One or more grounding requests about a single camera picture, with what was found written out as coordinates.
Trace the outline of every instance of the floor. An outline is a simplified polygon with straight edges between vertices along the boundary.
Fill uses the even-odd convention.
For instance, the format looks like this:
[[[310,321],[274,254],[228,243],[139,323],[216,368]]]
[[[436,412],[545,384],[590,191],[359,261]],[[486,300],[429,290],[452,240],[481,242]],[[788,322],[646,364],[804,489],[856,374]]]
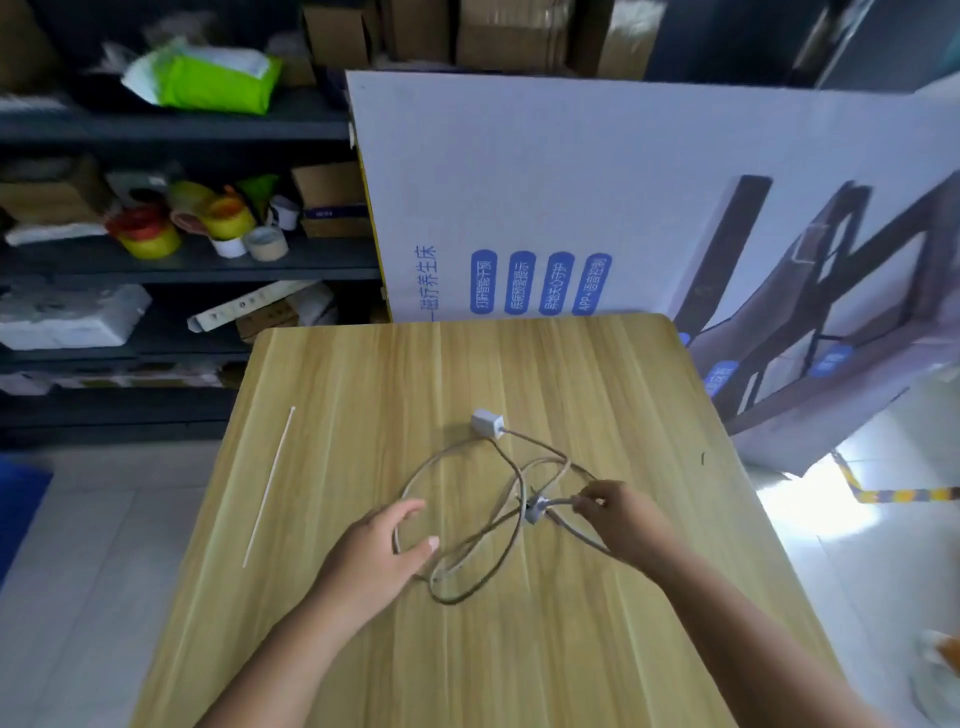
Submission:
[[[960,484],[954,389],[917,388],[840,448],[865,488]],[[127,725],[217,446],[45,453],[56,475],[0,590],[4,726]],[[748,472],[853,686],[928,726],[907,677],[919,630],[960,633],[960,508],[857,503],[828,458]]]

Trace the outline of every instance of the advertising poster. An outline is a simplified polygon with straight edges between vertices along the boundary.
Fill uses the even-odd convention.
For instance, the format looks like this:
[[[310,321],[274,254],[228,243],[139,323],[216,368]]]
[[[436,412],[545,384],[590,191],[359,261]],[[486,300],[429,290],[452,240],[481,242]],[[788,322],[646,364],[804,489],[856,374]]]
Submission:
[[[741,454],[790,472],[960,353],[960,107],[379,72],[349,89],[395,321],[664,313]]]

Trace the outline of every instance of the shelf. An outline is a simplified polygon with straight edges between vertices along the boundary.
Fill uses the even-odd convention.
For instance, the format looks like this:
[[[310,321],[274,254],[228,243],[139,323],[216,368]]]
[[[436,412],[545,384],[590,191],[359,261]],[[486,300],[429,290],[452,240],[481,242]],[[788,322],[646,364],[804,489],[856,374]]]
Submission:
[[[138,260],[106,235],[11,248],[0,245],[0,282],[192,283],[244,280],[375,280],[380,278],[370,238],[291,235],[290,252],[272,263],[249,255],[219,257],[200,235],[183,236],[180,249],[160,260]]]
[[[63,389],[0,400],[0,449],[223,437],[233,389]]]
[[[15,142],[349,141],[348,113],[316,88],[279,88],[264,116],[157,110],[103,114],[85,109],[0,114],[0,138]]]
[[[240,339],[234,324],[194,333],[185,317],[155,304],[136,325],[126,344],[93,349],[51,349],[31,352],[0,350],[0,374],[10,372],[76,372],[80,369],[130,367],[136,364],[189,364],[246,361],[251,347]]]

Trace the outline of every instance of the table top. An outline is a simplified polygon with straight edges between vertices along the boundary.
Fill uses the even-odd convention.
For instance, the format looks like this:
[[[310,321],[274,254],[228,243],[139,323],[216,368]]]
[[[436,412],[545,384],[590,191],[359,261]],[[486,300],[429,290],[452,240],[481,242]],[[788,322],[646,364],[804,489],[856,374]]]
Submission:
[[[279,328],[257,338],[132,725],[193,725],[305,594],[344,528],[468,437],[480,407],[596,476],[648,492],[697,551],[839,671],[666,318]],[[548,454],[509,435],[500,442],[520,465]],[[536,468],[532,484],[555,467]],[[486,443],[451,454],[418,480],[411,495],[428,507],[401,541],[465,538],[509,478]],[[557,494],[582,486],[569,473]],[[490,567],[509,531],[478,549],[451,590]],[[733,722],[659,590],[543,520],[525,526],[499,573],[459,606],[411,585],[337,658],[308,725]]]

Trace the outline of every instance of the hand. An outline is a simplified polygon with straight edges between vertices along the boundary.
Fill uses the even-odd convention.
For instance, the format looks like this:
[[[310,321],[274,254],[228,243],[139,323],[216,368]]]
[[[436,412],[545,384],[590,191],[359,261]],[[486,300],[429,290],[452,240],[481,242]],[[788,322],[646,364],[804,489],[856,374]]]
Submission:
[[[611,554],[651,578],[679,545],[653,499],[619,480],[594,480],[573,500]]]
[[[394,554],[394,528],[417,515],[423,500],[400,500],[352,523],[324,559],[307,599],[320,601],[342,618],[351,636],[376,617],[423,568],[440,539],[431,536]]]

